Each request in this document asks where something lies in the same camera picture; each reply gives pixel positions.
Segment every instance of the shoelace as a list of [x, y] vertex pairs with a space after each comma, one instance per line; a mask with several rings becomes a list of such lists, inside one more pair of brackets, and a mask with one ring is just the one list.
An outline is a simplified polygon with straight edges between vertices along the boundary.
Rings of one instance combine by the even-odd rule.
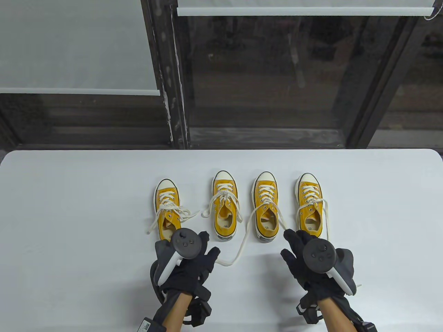
[[176, 204], [174, 204], [174, 195], [175, 192], [173, 191], [165, 191], [164, 193], [160, 194], [160, 205], [157, 213], [155, 214], [154, 222], [148, 229], [148, 234], [151, 233], [158, 225], [159, 216], [162, 211], [176, 212], [180, 216], [180, 222], [184, 222], [192, 217], [195, 217], [198, 214], [198, 212], [191, 214], [191, 212], [183, 206], [177, 206]]
[[217, 199], [219, 199], [221, 204], [223, 204], [224, 202], [231, 201], [237, 209], [238, 221], [242, 222], [243, 217], [240, 214], [240, 202], [238, 201], [238, 198], [235, 197], [235, 195], [232, 191], [233, 188], [234, 188], [234, 185], [231, 183], [224, 183], [224, 184], [217, 185], [217, 193], [214, 196], [212, 196], [212, 198], [209, 202], [209, 207], [205, 211], [202, 212], [202, 217], [208, 218], [211, 215], [212, 206], [214, 205], [214, 202]]
[[303, 189], [304, 198], [306, 199], [306, 204], [300, 206], [299, 209], [297, 210], [297, 218], [300, 220], [300, 211], [301, 211], [301, 209], [303, 209], [303, 208], [305, 208], [307, 206], [310, 206], [310, 205], [318, 207], [318, 203], [323, 202], [324, 203], [324, 207], [323, 208], [325, 210], [325, 215], [326, 215], [326, 220], [325, 220], [325, 224], [326, 224], [326, 237], [327, 237], [327, 240], [329, 241], [328, 202], [324, 198], [319, 198], [320, 191], [319, 191], [319, 189], [316, 186], [304, 185], [302, 187], [302, 189]]
[[273, 199], [274, 199], [274, 190], [275, 187], [272, 185], [260, 185], [258, 187], [258, 192], [259, 192], [259, 196], [261, 197], [261, 204], [259, 206], [257, 206], [251, 213], [251, 215], [248, 218], [248, 222], [246, 223], [246, 232], [245, 232], [245, 236], [243, 237], [243, 241], [241, 242], [240, 248], [238, 249], [237, 255], [235, 256], [234, 260], [231, 262], [227, 262], [221, 259], [217, 259], [215, 262], [217, 264], [223, 265], [223, 266], [231, 266], [233, 265], [240, 257], [241, 254], [243, 253], [243, 250], [245, 249], [245, 244], [246, 244], [246, 239], [248, 238], [248, 234], [249, 234], [249, 230], [251, 229], [251, 222], [252, 222], [252, 218], [255, 215], [255, 212], [261, 208], [262, 206], [266, 205], [266, 204], [271, 204], [273, 206], [275, 206], [275, 208], [277, 209], [278, 215], [280, 216], [279, 221], [283, 227], [284, 230], [286, 230], [288, 227], [283, 219], [282, 213], [279, 209], [279, 207], [277, 206], [277, 204], [274, 203]]

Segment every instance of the hand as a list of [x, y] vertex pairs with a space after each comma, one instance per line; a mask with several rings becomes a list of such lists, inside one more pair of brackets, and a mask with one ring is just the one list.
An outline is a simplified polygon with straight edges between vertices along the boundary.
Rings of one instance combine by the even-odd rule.
[[313, 292], [317, 301], [345, 295], [333, 278], [329, 278], [325, 273], [315, 273], [306, 266], [303, 249], [309, 241], [316, 238], [314, 235], [309, 235], [306, 231], [294, 232], [292, 229], [287, 229], [283, 236], [289, 242], [295, 257], [288, 249], [283, 249], [280, 254], [303, 289]]
[[212, 272], [215, 261], [220, 254], [220, 249], [214, 247], [205, 255], [209, 234], [201, 232], [198, 236], [202, 239], [202, 249], [199, 255], [194, 259], [184, 259], [180, 266], [173, 269], [169, 278], [160, 287], [163, 292], [177, 290], [195, 297], [197, 287], [203, 284], [208, 273]]

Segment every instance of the sneaker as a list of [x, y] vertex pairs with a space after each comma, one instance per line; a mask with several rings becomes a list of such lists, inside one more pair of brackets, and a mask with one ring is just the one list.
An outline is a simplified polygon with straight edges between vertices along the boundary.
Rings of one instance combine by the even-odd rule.
[[212, 199], [209, 207], [202, 213], [207, 218], [214, 208], [214, 227], [219, 239], [232, 239], [237, 230], [237, 220], [242, 221], [238, 202], [237, 185], [228, 172], [221, 170], [212, 180]]
[[180, 206], [179, 190], [169, 179], [163, 179], [154, 192], [155, 220], [148, 234], [156, 227], [159, 228], [160, 240], [170, 240], [172, 234], [180, 229], [181, 223], [194, 217], [191, 212]]
[[255, 213], [255, 230], [260, 240], [274, 240], [279, 228], [277, 181], [269, 172], [263, 172], [255, 180], [251, 191]]
[[[299, 228], [311, 235], [329, 240], [327, 202], [323, 199], [322, 189], [314, 175], [305, 173], [299, 177], [295, 184], [295, 197], [299, 203], [297, 210]], [[322, 236], [325, 233], [324, 228], [326, 228], [326, 237]]]

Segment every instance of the white table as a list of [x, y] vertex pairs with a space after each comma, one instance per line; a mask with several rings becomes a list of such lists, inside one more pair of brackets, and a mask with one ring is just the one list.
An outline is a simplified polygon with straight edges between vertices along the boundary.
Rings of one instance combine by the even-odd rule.
[[[442, 331], [443, 163], [431, 150], [16, 151], [0, 166], [0, 331], [134, 332], [159, 306], [149, 268], [155, 259], [153, 190], [162, 178], [182, 204], [203, 209], [218, 170], [236, 179], [245, 220], [263, 170], [279, 185], [279, 206], [295, 227], [294, 183], [313, 173], [329, 202], [332, 243], [352, 250], [352, 307], [379, 331]], [[245, 232], [210, 247], [231, 259]], [[271, 243], [250, 235], [233, 267], [206, 282], [212, 315], [198, 331], [326, 331], [305, 325], [303, 290]]]

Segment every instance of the forearm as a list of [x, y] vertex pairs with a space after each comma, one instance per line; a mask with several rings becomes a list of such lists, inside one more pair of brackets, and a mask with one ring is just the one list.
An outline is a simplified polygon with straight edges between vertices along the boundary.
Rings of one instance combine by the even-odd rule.
[[167, 332], [180, 332], [182, 328], [183, 319], [185, 318], [186, 311], [192, 300], [192, 296], [181, 293], [177, 302], [172, 307], [168, 316], [163, 322], [163, 326], [166, 327]]
[[352, 322], [331, 298], [318, 301], [317, 304], [322, 312], [328, 332], [357, 332]]

